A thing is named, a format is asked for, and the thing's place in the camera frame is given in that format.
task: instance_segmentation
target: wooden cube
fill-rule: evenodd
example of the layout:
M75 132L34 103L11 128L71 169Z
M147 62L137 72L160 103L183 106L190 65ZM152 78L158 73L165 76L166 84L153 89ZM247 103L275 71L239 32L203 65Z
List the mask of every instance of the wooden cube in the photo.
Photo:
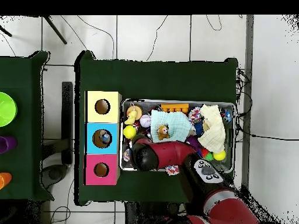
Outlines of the wooden cube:
M85 184L87 186L115 186L119 175L118 155L86 156Z
M121 95L118 92L86 91L85 97L86 122L119 123Z
M119 123L87 123L87 154L92 155L118 155L119 154ZM104 147L100 140L101 132L110 136L110 142Z

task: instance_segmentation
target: white cloth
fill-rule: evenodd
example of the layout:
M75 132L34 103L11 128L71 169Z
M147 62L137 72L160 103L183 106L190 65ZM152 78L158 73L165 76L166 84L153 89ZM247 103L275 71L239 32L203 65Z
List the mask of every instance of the white cloth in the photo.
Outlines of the white cloth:
M218 106L203 105L200 109L200 114L204 117L204 121L209 129L198 138L198 141L208 151L220 153L224 150L225 129Z

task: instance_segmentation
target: metal tray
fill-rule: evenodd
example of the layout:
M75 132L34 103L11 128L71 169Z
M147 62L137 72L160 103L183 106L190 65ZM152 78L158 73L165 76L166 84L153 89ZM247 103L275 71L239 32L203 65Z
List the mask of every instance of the metal tray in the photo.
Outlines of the metal tray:
M120 168L127 171L136 171L130 161L125 162L123 159L123 153L126 151L128 146L125 142L125 137L123 136L123 128L126 126L123 124L123 120L127 119L126 112L130 107L130 104L133 103L136 106L142 108L143 114L146 114L150 109L157 105L167 104L167 103L188 103L189 109L194 107L201 107L202 105L218 105L219 107L227 108L232 111L232 121L228 124L224 124L225 128L225 151L227 157L222 161L212 160L211 163L218 171L224 173L230 173L233 171L235 166L235 115L236 107L232 103L224 102L208 102L208 101L178 101L178 100L136 100L136 99L125 99L121 105L121 123L120 123ZM155 172L164 172L165 169L153 170Z

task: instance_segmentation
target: red robot arm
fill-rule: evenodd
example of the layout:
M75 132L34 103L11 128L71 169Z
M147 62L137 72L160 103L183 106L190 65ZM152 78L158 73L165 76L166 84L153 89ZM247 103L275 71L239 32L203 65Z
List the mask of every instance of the red robot arm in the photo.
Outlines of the red robot arm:
M131 151L131 162L138 170L179 166L182 187L195 209L186 218L190 224L259 224L237 192L192 146L182 142L152 143L141 138L133 142Z

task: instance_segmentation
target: green tablecloth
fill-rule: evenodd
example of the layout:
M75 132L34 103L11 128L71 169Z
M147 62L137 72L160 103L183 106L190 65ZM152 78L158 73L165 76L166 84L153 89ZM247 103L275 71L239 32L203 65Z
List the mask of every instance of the green tablecloth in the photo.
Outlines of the green tablecloth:
M29 58L0 57L0 91L18 106L16 118L0 127L0 136L14 136L15 149L0 155L0 172L12 174L12 181L0 190L1 199L49 200L40 185L41 163L41 69L48 60L45 51Z
M121 171L116 186L83 185L84 91L118 91L123 99L235 104L237 60L137 62L93 58L90 51L84 51L75 63L75 200L80 204L89 200L187 202L178 176L154 171Z

